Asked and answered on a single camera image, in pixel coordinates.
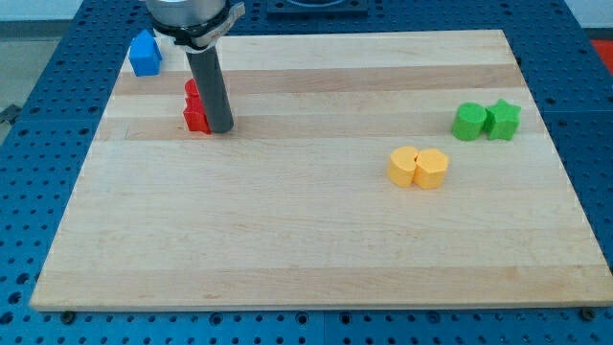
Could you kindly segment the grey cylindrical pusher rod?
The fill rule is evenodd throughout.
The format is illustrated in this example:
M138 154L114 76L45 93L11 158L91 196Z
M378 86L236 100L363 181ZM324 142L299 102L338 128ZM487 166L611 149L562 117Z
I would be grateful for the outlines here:
M206 119L212 133L229 132L234 118L215 46L197 53L187 53Z

